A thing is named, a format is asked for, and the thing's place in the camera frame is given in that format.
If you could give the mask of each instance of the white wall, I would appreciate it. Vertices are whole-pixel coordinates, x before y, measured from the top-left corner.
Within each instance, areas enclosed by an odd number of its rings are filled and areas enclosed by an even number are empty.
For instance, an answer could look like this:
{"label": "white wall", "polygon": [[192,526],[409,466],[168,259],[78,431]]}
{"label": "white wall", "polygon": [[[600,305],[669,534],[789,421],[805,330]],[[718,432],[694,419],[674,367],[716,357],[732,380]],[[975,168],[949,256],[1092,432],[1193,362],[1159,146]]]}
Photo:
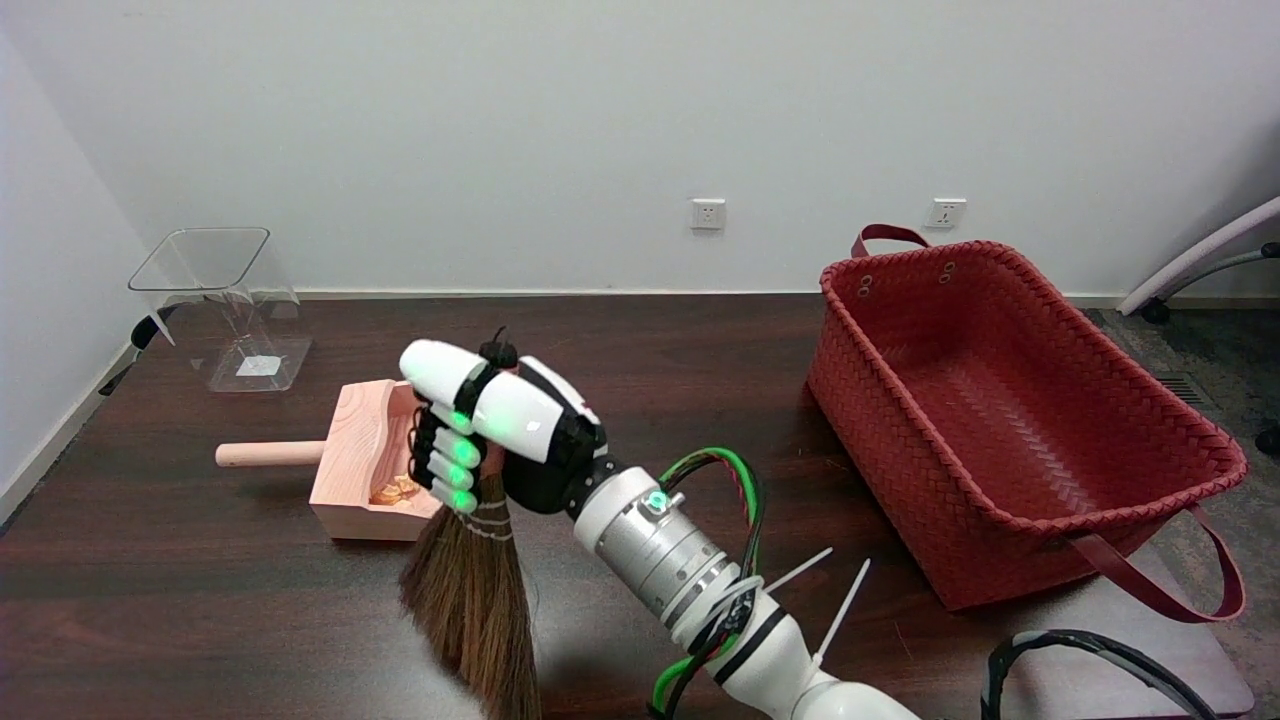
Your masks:
{"label": "white wall", "polygon": [[142,256],[0,33],[0,521],[83,421],[81,401],[145,314],[124,287]]}
{"label": "white wall", "polygon": [[0,6],[142,237],[262,224],[305,288],[812,290],[961,195],[945,240],[1123,295],[1280,193],[1280,3]]}

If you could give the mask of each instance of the dark wooden table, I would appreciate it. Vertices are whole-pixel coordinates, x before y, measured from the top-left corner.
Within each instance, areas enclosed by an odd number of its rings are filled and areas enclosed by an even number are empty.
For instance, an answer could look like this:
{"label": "dark wooden table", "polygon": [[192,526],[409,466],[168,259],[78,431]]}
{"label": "dark wooden table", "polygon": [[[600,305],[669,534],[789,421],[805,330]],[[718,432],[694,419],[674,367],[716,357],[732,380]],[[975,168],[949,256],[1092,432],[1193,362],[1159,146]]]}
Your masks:
{"label": "dark wooden table", "polygon": [[[1224,714],[1252,697],[1203,628],[1094,582],[977,612],[942,610],[803,388],[815,296],[312,302],[316,338],[285,393],[216,396],[161,340],[143,354],[0,538],[0,716],[306,720],[474,717],[397,605],[407,546],[330,542],[300,469],[221,470],[214,447],[321,438],[344,383],[397,375],[413,338],[476,346],[498,325],[570,378],[614,451],[659,471],[737,448],[767,483],[765,578],[835,553],[778,592],[814,643],[863,559],[873,570],[826,669],[923,717],[977,717],[983,661],[1016,630],[1100,629],[1167,662]],[[713,470],[685,509],[736,552],[736,491]],[[643,717],[677,659],[660,624],[572,539],[516,515],[547,717]],[[1165,573],[1153,555],[1142,562]],[[1007,717],[1176,715],[1106,664],[1056,650],[1010,679]],[[687,717],[753,714],[699,679]]]}

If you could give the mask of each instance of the green cable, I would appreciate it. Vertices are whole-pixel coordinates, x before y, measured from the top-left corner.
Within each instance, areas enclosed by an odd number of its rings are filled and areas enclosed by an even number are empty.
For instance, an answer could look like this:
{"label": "green cable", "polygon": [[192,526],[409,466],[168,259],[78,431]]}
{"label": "green cable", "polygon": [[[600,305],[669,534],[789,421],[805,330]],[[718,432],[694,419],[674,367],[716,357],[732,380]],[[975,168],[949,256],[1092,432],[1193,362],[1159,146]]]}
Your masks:
{"label": "green cable", "polygon": [[[676,464],[673,464],[671,468],[668,468],[667,471],[658,478],[658,484],[664,487],[667,484],[667,480],[671,479],[671,477],[676,474],[676,471],[680,470],[685,464],[691,462],[692,460],[696,460],[698,457],[704,455],[710,455],[719,460],[724,460],[726,462],[730,464],[731,468],[733,468],[733,471],[739,477],[739,480],[742,487],[742,497],[746,501],[746,515],[750,519],[751,524],[758,523],[760,516],[759,516],[759,501],[755,491],[755,479],[751,477],[751,471],[748,469],[746,462],[736,452],[726,447],[704,447],[703,450],[690,452],[689,455],[677,460]],[[737,643],[737,638],[739,638],[737,633],[730,635],[728,639],[724,641],[724,647],[717,651],[716,655],[712,656],[712,660],[733,650],[733,644]],[[660,675],[658,675],[658,680],[653,685],[654,707],[662,708],[666,705],[667,688],[669,688],[671,684],[676,682],[676,679],[685,673],[690,662],[692,662],[692,659],[685,657],[684,660],[677,661],[671,667],[663,670]]]}

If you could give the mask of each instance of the red woven basket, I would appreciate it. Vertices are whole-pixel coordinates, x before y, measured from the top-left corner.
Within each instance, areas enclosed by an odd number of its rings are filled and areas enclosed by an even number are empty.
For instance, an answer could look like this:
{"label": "red woven basket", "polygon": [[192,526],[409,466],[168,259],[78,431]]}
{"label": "red woven basket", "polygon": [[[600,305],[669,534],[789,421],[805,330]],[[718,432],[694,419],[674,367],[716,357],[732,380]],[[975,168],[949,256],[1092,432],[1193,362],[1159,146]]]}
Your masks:
{"label": "red woven basket", "polygon": [[[925,250],[867,256],[864,238]],[[870,225],[822,291],[809,387],[947,609],[1102,573],[1175,620],[1239,615],[1239,569],[1196,503],[1240,483],[1244,454],[1025,258]],[[1219,550],[1212,614],[1125,560],[1181,510]]]}

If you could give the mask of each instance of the floor vent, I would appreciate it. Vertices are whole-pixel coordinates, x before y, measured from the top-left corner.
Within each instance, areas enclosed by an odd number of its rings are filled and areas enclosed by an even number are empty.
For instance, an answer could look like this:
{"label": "floor vent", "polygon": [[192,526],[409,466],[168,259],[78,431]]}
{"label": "floor vent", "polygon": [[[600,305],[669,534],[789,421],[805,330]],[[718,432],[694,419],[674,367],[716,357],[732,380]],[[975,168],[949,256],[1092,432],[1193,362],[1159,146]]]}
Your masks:
{"label": "floor vent", "polygon": [[1204,389],[1192,379],[1190,373],[1161,373],[1156,374],[1156,379],[1192,407],[1203,407],[1210,404]]}

